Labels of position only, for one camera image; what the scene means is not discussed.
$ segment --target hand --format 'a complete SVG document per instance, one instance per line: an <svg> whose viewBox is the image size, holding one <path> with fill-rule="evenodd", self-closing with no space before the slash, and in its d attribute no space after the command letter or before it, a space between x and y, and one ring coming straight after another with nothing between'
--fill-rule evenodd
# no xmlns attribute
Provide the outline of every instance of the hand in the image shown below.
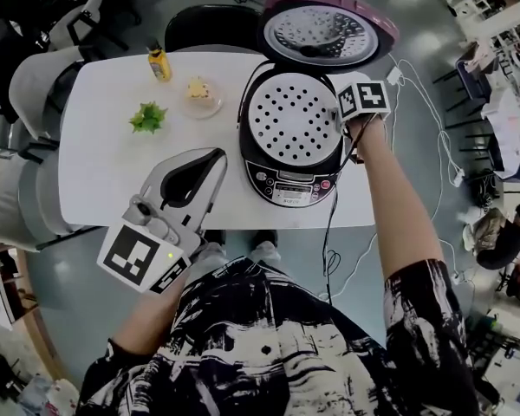
<svg viewBox="0 0 520 416"><path fill-rule="evenodd" d="M350 133L350 136L353 138L353 140L356 140L358 138L358 135L360 134L362 128L367 122L370 121L372 116L373 114L361 114L347 122L348 132ZM381 116L377 114L375 118L372 119L372 121L370 121L370 124L367 126L366 129L373 127L374 124L380 124L380 120Z"/></svg>

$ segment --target cake slice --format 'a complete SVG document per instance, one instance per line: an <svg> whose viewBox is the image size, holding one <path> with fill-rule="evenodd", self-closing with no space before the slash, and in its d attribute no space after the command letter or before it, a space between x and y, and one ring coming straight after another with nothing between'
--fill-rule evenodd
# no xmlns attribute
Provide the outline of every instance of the cake slice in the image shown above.
<svg viewBox="0 0 520 416"><path fill-rule="evenodd" d="M213 107L216 103L210 87L200 77L189 80L185 97L191 104L201 107Z"/></svg>

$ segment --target white cable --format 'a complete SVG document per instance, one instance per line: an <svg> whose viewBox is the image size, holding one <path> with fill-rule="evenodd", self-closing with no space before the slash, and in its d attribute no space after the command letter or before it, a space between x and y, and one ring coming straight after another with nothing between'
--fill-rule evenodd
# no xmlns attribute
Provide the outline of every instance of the white cable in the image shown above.
<svg viewBox="0 0 520 416"><path fill-rule="evenodd" d="M341 289L339 290L338 293L334 294L331 296L332 299L335 299L337 296L340 296L342 295L344 292L345 292L345 289L347 289L347 284L348 284L348 281L352 279L352 277L356 274L356 271L358 270L358 265L361 264L361 260L367 256L367 254L370 252L370 250L372 249L372 244L374 243L374 240L375 240L375 237L377 236L377 233L374 233L374 235L372 236L372 238L370 239L370 244L368 245L367 247L367 250L364 251L361 256L358 258L358 260L356 261L356 265L354 266L354 270L352 270L352 272L347 276L347 279L345 279L345 283L343 284L343 286L341 287ZM318 295L318 297L322 300L327 300L327 297L328 297L328 293L327 292L322 292Z"/></svg>
<svg viewBox="0 0 520 416"><path fill-rule="evenodd" d="M416 69L414 68L414 66L408 60L400 59L397 62L391 54L389 54L389 57L391 57L391 60L393 60L395 66L397 68L400 66L400 64L402 62L404 62L408 66L410 66L410 68L413 70L413 72L416 75L416 78L417 78L417 80L419 82L419 86L418 86L415 81L413 81L412 79L410 79L408 77L405 77L402 73L401 73L401 76L399 78L399 81L397 82L397 85L398 85L397 97L396 97L395 108L393 110L393 131L391 132L391 151L394 153L395 128L397 126L397 109L399 108L400 88L404 87L406 85L407 81L412 83L412 85L418 90L420 96L422 97L422 99L424 100L426 105L429 107L430 113L432 113L432 117L435 120L435 122L437 123L438 129L439 129L439 133L438 133L438 136L437 136L437 150L438 150L438 155L439 155L439 182L440 183L439 183L439 198L438 198L437 204L435 206L435 210L433 211L433 214L432 214L432 217L431 217L431 220L433 221L435 219L435 216L437 216L437 212L438 212L439 207L441 205L441 199L443 198L443 188L444 188L443 187L443 163L442 163L443 162L443 158L442 158L442 155L441 155L441 147L439 146L439 144L441 144L443 149L445 149L446 156L447 156L447 158L449 160L449 162L447 164L447 177L448 177L449 183L451 185L455 186L453 184L453 182L452 182L452 179L451 179L451 167L452 167L452 169L454 170L454 172L456 174L458 174L458 172L460 171L461 168L452 159L452 156L451 156L451 137L449 136L449 134L443 128L443 121L441 120L441 117L439 116L439 112L436 109L435 105L433 105L432 99L430 98L429 94L427 93L427 90L424 87L424 84L422 83L422 80L419 78L419 75L416 72ZM358 267L360 265L360 262L370 252L370 250L372 249L372 245L374 243L374 240L375 240L376 236L377 236L377 233L374 233L374 235L370 239L370 243L369 243L369 245L367 247L367 250L364 251L361 254L361 256L358 258L358 260L356 261L356 265L354 266L354 269L352 270L352 272L345 279L345 282L342 285L342 287L339 290L339 292L331 296L332 299L335 299L336 297L340 296L342 293L345 292L345 289L347 288L348 282L350 281L350 279L352 279L352 277L358 271ZM457 276L459 276L459 273L457 271L457 262L456 262L456 255L455 255L455 252L454 252L454 247L449 242L447 242L446 240L443 240L443 239L440 238L439 241L443 242L444 244L449 245L449 247L451 248L451 251L452 251L452 270L453 270L453 272ZM326 300L327 301L328 300L328 293L327 292L322 292L322 293L320 293L318 295L318 297L320 297L322 300Z"/></svg>

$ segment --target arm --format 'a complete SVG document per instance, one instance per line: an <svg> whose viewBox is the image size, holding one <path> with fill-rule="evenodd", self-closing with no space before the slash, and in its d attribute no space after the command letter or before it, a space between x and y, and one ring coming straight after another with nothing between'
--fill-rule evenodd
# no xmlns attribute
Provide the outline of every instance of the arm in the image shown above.
<svg viewBox="0 0 520 416"><path fill-rule="evenodd" d="M141 374L166 338L177 312L188 271L159 296L143 294L133 313L93 363L83 381L77 414L115 413L129 382Z"/></svg>
<svg viewBox="0 0 520 416"><path fill-rule="evenodd" d="M159 296L141 295L133 313L114 336L115 344L132 354L154 354L173 322L188 270Z"/></svg>
<svg viewBox="0 0 520 416"><path fill-rule="evenodd" d="M360 131L350 127L351 135ZM407 401L478 414L460 307L439 240L418 195L385 142L380 119L359 144L367 169L386 278L387 352Z"/></svg>
<svg viewBox="0 0 520 416"><path fill-rule="evenodd" d="M350 125L351 136L355 137L360 129L361 124ZM383 276L388 279L421 260L443 260L432 221L387 146L379 117L367 126L358 151L370 183Z"/></svg>

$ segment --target yellow bottle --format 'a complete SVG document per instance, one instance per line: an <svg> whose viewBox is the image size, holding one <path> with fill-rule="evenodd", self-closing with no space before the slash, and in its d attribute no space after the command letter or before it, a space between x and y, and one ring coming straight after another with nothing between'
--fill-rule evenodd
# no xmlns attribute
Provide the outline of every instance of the yellow bottle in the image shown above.
<svg viewBox="0 0 520 416"><path fill-rule="evenodd" d="M168 81L172 78L172 69L167 61L166 52L159 45L158 40L152 40L148 45L148 62L159 81Z"/></svg>

